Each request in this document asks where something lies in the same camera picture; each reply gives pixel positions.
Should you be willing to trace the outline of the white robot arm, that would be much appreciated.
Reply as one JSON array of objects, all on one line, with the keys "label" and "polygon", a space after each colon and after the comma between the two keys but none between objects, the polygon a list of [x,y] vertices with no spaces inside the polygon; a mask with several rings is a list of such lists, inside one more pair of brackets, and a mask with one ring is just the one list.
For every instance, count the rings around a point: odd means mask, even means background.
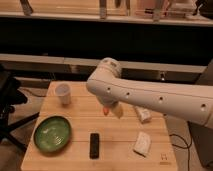
[{"label": "white robot arm", "polygon": [[126,80],[121,72],[117,60],[104,58],[86,88],[105,107],[121,101],[213,129],[213,86]]}]

